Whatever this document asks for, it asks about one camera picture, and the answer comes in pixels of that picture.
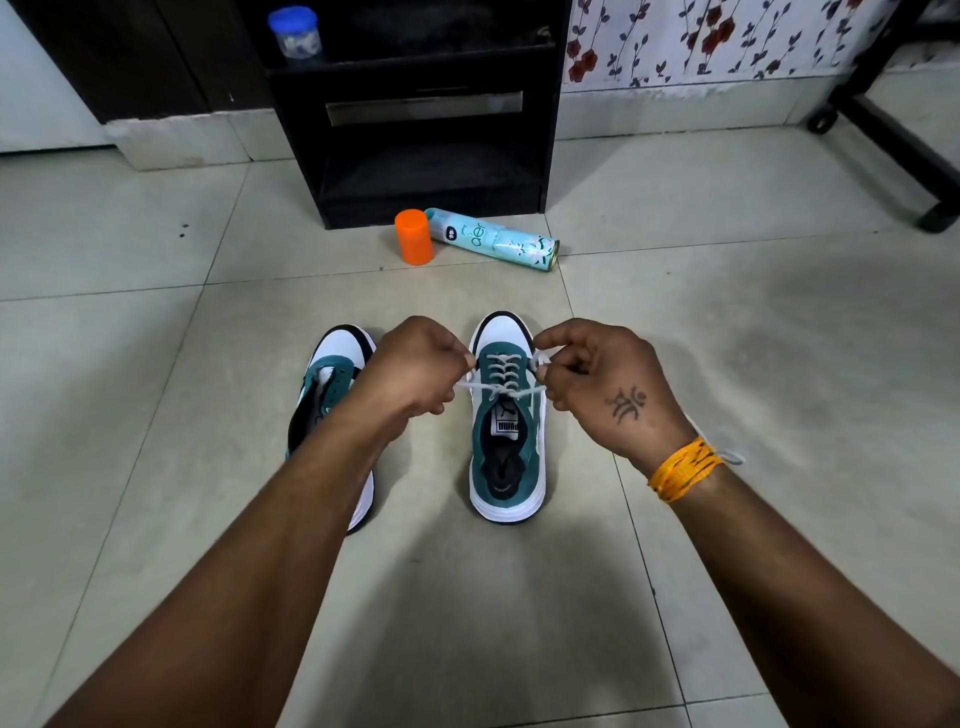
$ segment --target caster wheel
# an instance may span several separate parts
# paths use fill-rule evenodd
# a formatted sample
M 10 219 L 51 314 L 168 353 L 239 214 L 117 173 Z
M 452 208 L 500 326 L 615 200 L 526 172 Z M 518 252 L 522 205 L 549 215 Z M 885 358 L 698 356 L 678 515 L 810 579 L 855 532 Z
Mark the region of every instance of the caster wheel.
M 820 107 L 813 112 L 813 116 L 806 120 L 806 128 L 815 134 L 829 132 L 837 121 L 837 111 L 834 107 Z
M 947 207 L 938 203 L 929 212 L 917 221 L 917 227 L 927 232 L 943 232 L 960 217 L 960 208 Z

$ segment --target tattoo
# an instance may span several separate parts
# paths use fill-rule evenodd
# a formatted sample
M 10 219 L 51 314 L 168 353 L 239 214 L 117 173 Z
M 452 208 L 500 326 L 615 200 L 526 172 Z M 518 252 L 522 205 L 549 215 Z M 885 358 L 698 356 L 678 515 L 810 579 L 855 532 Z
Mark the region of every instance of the tattoo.
M 613 405 L 613 416 L 619 425 L 627 415 L 633 415 L 634 420 L 640 419 L 640 408 L 647 403 L 647 396 L 638 392 L 636 387 L 630 388 L 630 396 L 623 394 L 623 390 L 612 400 L 606 400 L 607 404 Z

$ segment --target wrist thread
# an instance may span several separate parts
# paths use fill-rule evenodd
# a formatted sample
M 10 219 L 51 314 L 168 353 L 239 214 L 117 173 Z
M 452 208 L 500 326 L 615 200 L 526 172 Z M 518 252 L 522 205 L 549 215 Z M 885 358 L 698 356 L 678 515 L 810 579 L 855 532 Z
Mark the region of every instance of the wrist thread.
M 698 437 L 683 446 L 663 461 L 647 484 L 664 503 L 672 503 L 684 497 L 687 491 L 710 475 L 723 460 Z

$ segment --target floor tile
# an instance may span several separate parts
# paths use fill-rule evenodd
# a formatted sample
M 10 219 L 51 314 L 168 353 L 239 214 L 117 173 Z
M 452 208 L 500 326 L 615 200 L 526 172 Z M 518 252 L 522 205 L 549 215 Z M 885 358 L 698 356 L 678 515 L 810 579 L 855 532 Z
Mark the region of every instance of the floor tile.
M 783 127 L 558 142 L 547 222 L 565 253 L 598 253 L 889 230 L 932 203 L 876 147 L 842 141 Z
M 0 715 L 36 706 L 199 288 L 0 303 Z
M 612 716 L 574 718 L 537 723 L 538 728 L 690 728 L 684 708 L 617 713 Z
M 786 728 L 786 721 L 770 695 L 688 705 L 693 728 Z
M 562 268 L 578 316 L 649 338 L 687 413 L 746 456 L 744 477 L 960 665 L 953 233 L 575 255 Z M 754 692 L 679 525 L 642 477 L 621 473 L 686 698 Z
M 207 286 L 55 676 L 59 704 L 280 464 L 302 368 L 344 320 L 408 314 L 468 338 L 491 310 L 538 330 L 563 281 L 504 263 Z M 482 521 L 466 497 L 469 404 L 420 418 L 378 466 L 282 725 L 491 726 L 681 702 L 610 455 L 548 425 L 543 511 Z
M 113 149 L 0 159 L 0 299 L 203 283 L 245 174 L 135 172 Z
M 493 222 L 547 235 L 542 215 L 494 217 Z M 429 265 L 487 259 L 434 243 Z M 393 226 L 328 231 L 292 160 L 252 166 L 210 280 L 254 280 L 408 268 Z

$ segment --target white sneaker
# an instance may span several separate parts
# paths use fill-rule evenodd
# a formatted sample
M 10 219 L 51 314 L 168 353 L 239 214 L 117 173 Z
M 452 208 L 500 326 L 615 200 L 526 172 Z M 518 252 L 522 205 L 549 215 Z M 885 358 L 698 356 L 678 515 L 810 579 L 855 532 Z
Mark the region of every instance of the white sneaker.
M 366 366 L 376 345 L 360 327 L 344 324 L 334 327 L 320 340 L 300 388 L 297 409 L 287 430 L 287 457 L 300 446 L 313 428 L 342 400 L 353 381 Z M 360 500 L 353 511 L 348 531 L 352 531 L 373 505 L 373 471 L 367 477 Z
M 469 348 L 477 359 L 464 384 L 473 402 L 470 502 L 488 521 L 524 521 L 546 496 L 546 396 L 533 337 L 515 314 L 495 311 Z

